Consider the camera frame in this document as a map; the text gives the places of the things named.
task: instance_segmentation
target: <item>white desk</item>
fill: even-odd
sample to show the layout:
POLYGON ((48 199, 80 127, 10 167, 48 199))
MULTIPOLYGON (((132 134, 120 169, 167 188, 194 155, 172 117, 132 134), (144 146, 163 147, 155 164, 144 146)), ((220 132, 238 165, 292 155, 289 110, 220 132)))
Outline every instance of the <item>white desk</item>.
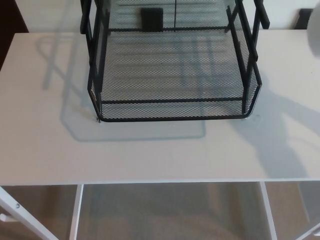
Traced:
POLYGON ((97 123, 85 37, 16 34, 0 72, 0 185, 320 180, 320 61, 306 32, 262 31, 257 50, 248 119, 97 123))

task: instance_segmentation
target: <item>metal rod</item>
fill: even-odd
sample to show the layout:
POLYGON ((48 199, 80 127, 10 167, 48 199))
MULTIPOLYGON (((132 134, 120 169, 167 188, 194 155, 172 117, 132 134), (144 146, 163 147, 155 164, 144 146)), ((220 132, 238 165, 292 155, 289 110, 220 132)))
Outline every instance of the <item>metal rod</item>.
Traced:
POLYGON ((268 18, 268 14, 265 9, 263 0, 253 0, 253 1, 254 1, 256 11, 258 13, 263 29, 268 29, 270 27, 270 20, 268 18))
POLYGON ((266 183, 264 181, 261 181, 261 182, 259 182, 259 185, 260 185, 261 196, 263 199, 263 205, 264 205, 264 209, 265 209, 265 213, 266 213, 266 218, 268 220, 271 240, 277 240, 277 233, 276 233, 274 219, 272 217, 272 211, 271 211, 271 206, 270 206, 270 202, 269 202, 269 198, 268 198, 266 183))
POLYGON ((69 240, 77 240, 83 191, 83 184, 80 184, 76 187, 69 240))
POLYGON ((168 122, 168 121, 201 121, 201 120, 225 120, 244 119, 245 115, 228 116, 187 116, 187 117, 146 117, 146 118, 101 118, 106 123, 126 123, 126 122, 168 122))
POLYGON ((259 19, 258 10, 256 9, 255 15, 254 15, 253 30, 252 30, 252 41, 255 47, 257 46, 259 28, 260 28, 260 19, 259 19))
MULTIPOLYGON (((231 17, 232 22, 236 20, 237 14, 238 14, 238 6, 235 5, 232 12, 232 17, 231 17)), ((230 23, 228 23, 228 26, 226 27, 226 30, 224 32, 227 33, 229 30, 230 30, 230 23)))
POLYGON ((110 100, 102 104, 165 104, 165 103, 203 103, 203 102, 232 102, 242 101, 242 97, 225 98, 186 98, 186 99, 148 99, 148 100, 110 100))
POLYGON ((176 23, 177 23, 177 0, 174 0, 174 25, 173 25, 174 28, 176 28, 176 23))
POLYGON ((245 38, 249 53, 252 55, 253 60, 258 61, 258 53, 252 40, 252 33, 250 30, 244 4, 242 0, 235 0, 235 1, 237 2, 237 6, 239 9, 239 18, 240 18, 240 22, 241 22, 243 33, 244 33, 244 38, 245 38))
MULTIPOLYGON (((163 31, 197 31, 197 30, 224 30, 227 26, 201 26, 201 27, 164 27, 163 31)), ((142 28, 110 28, 109 32, 142 32, 142 28)))
POLYGON ((231 18, 232 14, 231 14, 230 6, 228 6, 228 8, 227 8, 226 14, 227 14, 228 20, 229 20, 229 25, 230 25, 233 44, 234 44, 236 59, 238 61, 238 66, 239 66, 239 70, 240 70, 242 85, 243 85, 243 87, 246 87, 247 86, 246 67, 245 67, 244 59, 242 57, 241 46, 238 41, 237 31, 236 31, 234 22, 232 21, 232 18, 231 18))
POLYGON ((86 30, 89 22, 90 8, 91 8, 91 0, 81 1, 81 9, 82 9, 82 18, 80 23, 81 34, 86 34, 86 30))

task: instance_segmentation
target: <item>black object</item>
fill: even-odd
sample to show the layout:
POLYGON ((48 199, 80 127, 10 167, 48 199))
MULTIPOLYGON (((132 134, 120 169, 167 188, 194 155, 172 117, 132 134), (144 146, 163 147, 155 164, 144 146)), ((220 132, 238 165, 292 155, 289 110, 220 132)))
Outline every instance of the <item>black object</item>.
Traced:
POLYGON ((140 14, 143 32, 164 31, 164 10, 162 8, 141 8, 140 14))
POLYGON ((196 0, 149 0, 147 6, 114 0, 112 7, 109 0, 96 0, 93 36, 86 1, 81 32, 90 56, 88 92, 100 120, 242 119, 252 113, 262 86, 260 23, 270 25, 262 0, 254 0, 253 32, 241 0, 208 6, 196 0))
POLYGON ((310 16, 312 14, 312 8, 302 8, 299 11, 299 17, 294 26, 295 30, 306 30, 308 28, 308 23, 310 16))

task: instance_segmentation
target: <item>floor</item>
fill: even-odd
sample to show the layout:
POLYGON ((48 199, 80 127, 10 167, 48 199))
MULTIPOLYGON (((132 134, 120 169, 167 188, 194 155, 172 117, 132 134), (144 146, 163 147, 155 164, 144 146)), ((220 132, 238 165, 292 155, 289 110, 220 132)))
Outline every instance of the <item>floor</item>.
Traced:
MULTIPOLYGON (((68 239, 76 186, 5 189, 68 239)), ((307 224, 298 185, 268 183, 267 190, 278 239, 290 240, 307 224)), ((78 240, 269 240, 266 226, 256 183, 86 185, 78 240)), ((39 238, 20 223, 0 222, 0 239, 39 238)))

